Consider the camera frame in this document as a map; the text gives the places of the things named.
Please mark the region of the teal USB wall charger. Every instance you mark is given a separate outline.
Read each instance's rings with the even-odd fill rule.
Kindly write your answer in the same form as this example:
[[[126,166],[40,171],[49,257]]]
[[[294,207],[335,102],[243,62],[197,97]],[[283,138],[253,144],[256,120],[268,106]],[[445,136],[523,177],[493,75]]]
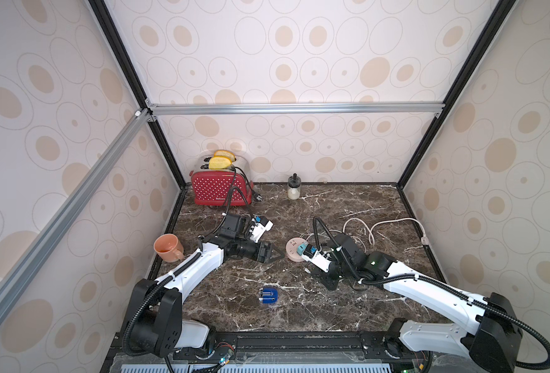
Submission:
[[[307,242],[303,242],[302,244],[300,244],[298,247],[297,247],[297,253],[298,255],[302,256],[306,249],[308,248],[309,244]]]

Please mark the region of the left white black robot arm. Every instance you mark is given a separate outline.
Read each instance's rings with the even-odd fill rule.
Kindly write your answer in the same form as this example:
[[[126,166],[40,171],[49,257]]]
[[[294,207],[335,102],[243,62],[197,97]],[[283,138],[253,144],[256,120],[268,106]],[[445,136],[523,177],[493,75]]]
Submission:
[[[246,258],[268,264],[280,259],[281,253],[261,239],[272,226],[264,216],[226,211],[213,230],[199,236],[197,249],[176,268],[155,280],[138,281],[121,327],[121,350],[132,357],[168,358],[178,349],[194,349],[202,358],[211,357],[217,348],[211,328],[185,320],[183,304],[206,276],[228,260]]]

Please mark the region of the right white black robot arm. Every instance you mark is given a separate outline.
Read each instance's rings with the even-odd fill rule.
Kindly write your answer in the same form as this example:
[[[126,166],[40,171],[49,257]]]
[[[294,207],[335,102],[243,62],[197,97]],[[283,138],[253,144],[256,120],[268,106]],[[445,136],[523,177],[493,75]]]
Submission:
[[[323,220],[312,220],[329,242],[316,240],[297,248],[301,259],[314,265],[323,285],[337,289],[340,280],[376,287],[418,302],[445,317],[447,323],[393,320],[382,338],[385,353],[393,359],[411,352],[453,354],[473,361],[487,372],[550,369],[550,342],[519,320],[510,301],[492,293],[485,297],[463,291],[421,274],[380,251],[366,253],[345,233],[334,236]]]

